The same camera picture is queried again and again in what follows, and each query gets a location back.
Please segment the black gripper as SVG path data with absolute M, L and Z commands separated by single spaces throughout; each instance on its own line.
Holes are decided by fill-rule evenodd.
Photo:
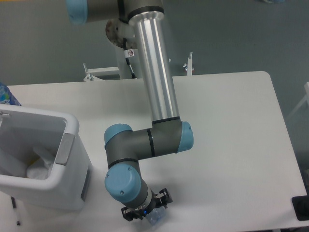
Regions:
M 146 200 L 140 206 L 136 209 L 124 207 L 121 209 L 121 212 L 123 218 L 127 221 L 132 221 L 134 219 L 143 220 L 143 218 L 155 208 L 164 207 L 167 209 L 168 204 L 172 202 L 173 199 L 166 188 L 160 190 L 159 194 L 155 194 L 152 190 L 149 190 Z

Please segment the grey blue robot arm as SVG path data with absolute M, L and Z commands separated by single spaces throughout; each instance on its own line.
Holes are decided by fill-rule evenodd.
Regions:
M 160 0 L 68 0 L 73 24 L 105 19 L 129 24 L 135 34 L 141 72 L 152 113 L 152 127 L 134 131 L 127 124 L 115 124 L 104 133 L 108 171 L 105 188 L 122 203 L 123 218 L 143 219 L 172 198 L 167 189 L 154 193 L 140 173 L 139 161 L 187 151 L 194 136 L 188 122 L 179 115 L 173 79 L 169 71 L 162 31 L 165 17 Z

